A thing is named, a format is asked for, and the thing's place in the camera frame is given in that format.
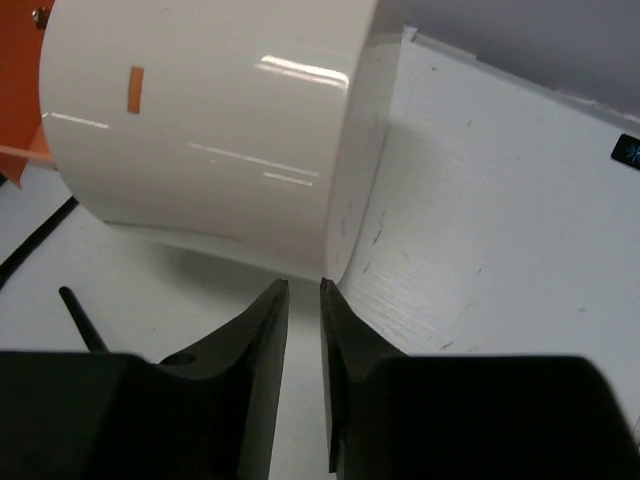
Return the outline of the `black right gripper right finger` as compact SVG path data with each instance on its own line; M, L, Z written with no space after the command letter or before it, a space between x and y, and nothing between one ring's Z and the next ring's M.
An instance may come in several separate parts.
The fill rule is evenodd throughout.
M408 356L320 284L329 471L339 479L411 477L410 406L399 377Z

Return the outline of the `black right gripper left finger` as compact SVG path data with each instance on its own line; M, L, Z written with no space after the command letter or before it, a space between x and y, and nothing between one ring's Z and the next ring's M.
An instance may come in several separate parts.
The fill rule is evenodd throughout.
M270 474L289 315L289 284L271 283L241 314L158 368L178 379L179 476Z

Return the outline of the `cream round drawer organizer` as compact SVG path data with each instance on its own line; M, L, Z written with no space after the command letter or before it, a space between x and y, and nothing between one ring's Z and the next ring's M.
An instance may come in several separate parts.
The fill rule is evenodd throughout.
M339 280L403 26L400 1L58 1L39 71L53 161L114 229Z

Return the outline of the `orange drawer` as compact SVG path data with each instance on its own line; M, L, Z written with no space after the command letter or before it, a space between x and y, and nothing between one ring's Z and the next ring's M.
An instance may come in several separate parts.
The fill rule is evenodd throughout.
M53 5L1 3L1 175L16 186L30 162L54 166L39 99L41 49Z

